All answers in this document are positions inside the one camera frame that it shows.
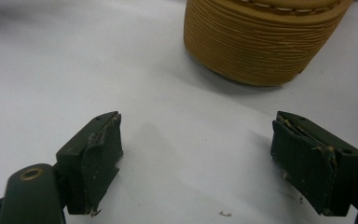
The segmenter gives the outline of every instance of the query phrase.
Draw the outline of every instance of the white surface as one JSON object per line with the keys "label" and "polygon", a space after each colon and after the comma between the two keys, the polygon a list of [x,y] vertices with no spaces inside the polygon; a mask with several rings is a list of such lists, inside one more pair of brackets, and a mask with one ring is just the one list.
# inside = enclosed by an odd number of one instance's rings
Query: white surface
{"label": "white surface", "polygon": [[0,197],[11,174],[55,163],[90,119],[118,110],[125,155],[103,211],[68,223],[353,223],[354,208],[319,217],[301,204],[269,147],[278,110],[358,147],[358,2],[303,74],[277,88],[191,60],[185,6],[0,1]]}

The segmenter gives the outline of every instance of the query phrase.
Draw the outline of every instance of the brass rivet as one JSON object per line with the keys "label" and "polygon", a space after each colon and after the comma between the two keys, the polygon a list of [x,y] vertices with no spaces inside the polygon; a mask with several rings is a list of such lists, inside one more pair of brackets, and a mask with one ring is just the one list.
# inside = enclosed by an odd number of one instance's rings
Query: brass rivet
{"label": "brass rivet", "polygon": [[42,175],[43,169],[41,168],[31,168],[26,170],[20,175],[21,180],[32,180],[37,178],[38,176]]}

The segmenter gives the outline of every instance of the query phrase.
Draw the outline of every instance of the woven basket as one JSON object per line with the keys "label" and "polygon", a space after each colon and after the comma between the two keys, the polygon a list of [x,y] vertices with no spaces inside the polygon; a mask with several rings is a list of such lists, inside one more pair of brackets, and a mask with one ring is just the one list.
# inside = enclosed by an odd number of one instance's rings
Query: woven basket
{"label": "woven basket", "polygon": [[305,69],[352,0],[187,0],[185,46],[242,83],[276,86]]}

